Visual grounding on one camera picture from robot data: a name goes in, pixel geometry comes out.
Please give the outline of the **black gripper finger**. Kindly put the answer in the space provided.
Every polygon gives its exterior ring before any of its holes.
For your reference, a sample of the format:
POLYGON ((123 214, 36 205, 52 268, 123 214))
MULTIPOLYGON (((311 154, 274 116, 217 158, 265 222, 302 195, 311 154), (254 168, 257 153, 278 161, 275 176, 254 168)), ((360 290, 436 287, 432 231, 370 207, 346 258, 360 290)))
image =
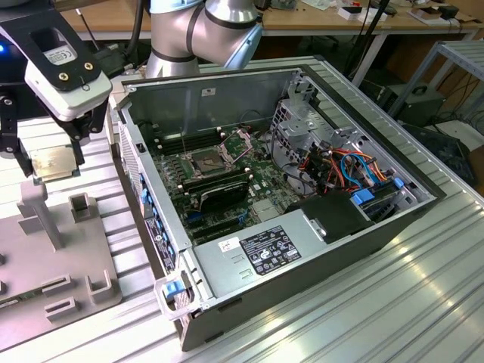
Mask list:
POLYGON ((71 140, 74 157, 78 166, 85 162, 81 149, 81 141, 87 140, 90 134, 98 134, 103 130, 106 113, 106 107, 96 107, 80 118, 71 121, 58 121, 58 125, 67 133, 71 140))
POLYGON ((10 94, 1 94, 1 157, 15 159, 28 178, 33 173, 29 158, 17 134, 17 103, 10 94))

